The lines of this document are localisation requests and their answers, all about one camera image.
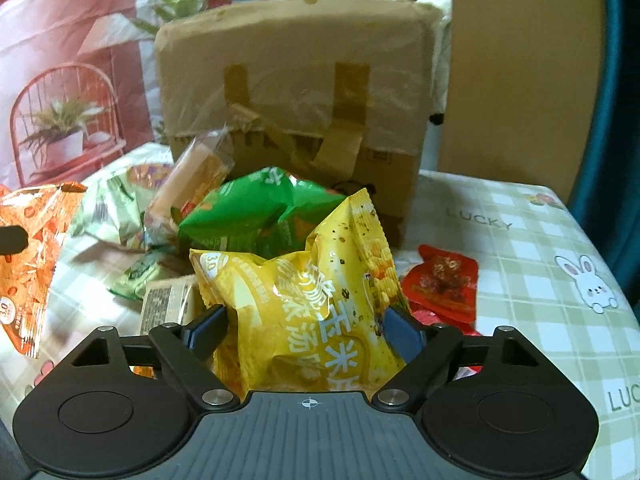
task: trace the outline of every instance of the tablecloth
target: tablecloth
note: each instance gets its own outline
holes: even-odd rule
[[[170,160],[166,147],[146,144],[85,183],[114,167]],[[515,326],[592,402],[600,434],[585,475],[638,480],[640,328],[606,264],[558,197],[544,187],[421,171],[405,242],[394,251],[399,274],[421,262],[420,244],[476,259],[476,329],[490,335],[498,325]],[[0,337],[0,417],[8,427],[25,391],[96,326],[112,324],[121,335],[136,334],[140,304],[115,298],[105,284],[139,256],[86,236],[66,240],[39,359],[18,354]],[[606,291],[594,292],[598,286]],[[602,295],[601,313],[594,294]]]

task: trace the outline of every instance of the yellow snack bag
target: yellow snack bag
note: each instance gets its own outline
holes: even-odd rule
[[[404,365],[382,333],[389,304],[406,300],[365,189],[342,202],[304,251],[265,260],[191,250],[207,304],[229,307],[214,371],[249,390],[363,390],[372,396]]]

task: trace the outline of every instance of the orange snack bag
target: orange snack bag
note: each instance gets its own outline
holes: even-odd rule
[[[17,351],[29,357],[38,357],[53,271],[85,190],[72,182],[0,198],[0,226],[21,226],[29,236],[21,253],[0,256],[0,323]]]

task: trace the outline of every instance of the bunny illustration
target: bunny illustration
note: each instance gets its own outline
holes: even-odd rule
[[[596,274],[596,268],[590,257],[583,254],[580,256],[580,263],[576,265],[563,256],[556,256],[556,264],[574,279],[575,287],[582,300],[594,312],[602,314],[606,306],[618,307],[618,301],[613,291]]]

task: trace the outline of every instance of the chair illustration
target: chair illustration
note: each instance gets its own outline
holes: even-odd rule
[[[78,112],[84,114],[76,121]],[[84,178],[123,155],[126,144],[109,77],[78,62],[49,68],[25,86],[11,110],[10,133],[21,187]]]

